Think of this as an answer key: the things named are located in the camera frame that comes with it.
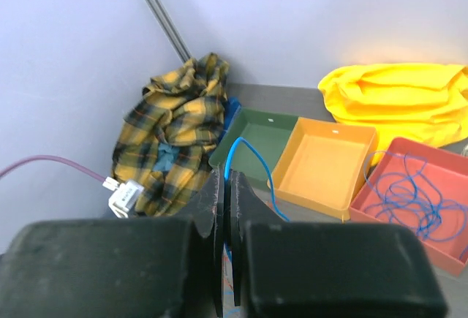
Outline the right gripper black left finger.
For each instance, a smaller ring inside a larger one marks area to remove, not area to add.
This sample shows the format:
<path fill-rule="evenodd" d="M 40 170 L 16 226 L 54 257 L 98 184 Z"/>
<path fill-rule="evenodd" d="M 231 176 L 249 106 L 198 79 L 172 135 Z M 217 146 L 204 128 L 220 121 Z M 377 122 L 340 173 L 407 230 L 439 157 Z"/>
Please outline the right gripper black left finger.
<path fill-rule="evenodd" d="M 224 177 L 177 214 L 25 226 L 1 258 L 3 317 L 221 317 Z"/>

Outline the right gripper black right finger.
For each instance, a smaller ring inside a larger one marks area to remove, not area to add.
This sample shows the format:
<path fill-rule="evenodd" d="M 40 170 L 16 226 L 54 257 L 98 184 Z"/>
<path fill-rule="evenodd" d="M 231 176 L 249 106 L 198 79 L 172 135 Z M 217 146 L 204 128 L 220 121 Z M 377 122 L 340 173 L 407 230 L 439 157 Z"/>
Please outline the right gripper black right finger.
<path fill-rule="evenodd" d="M 420 241 L 382 223 L 287 222 L 230 176 L 234 302 L 242 317 L 445 317 Z"/>

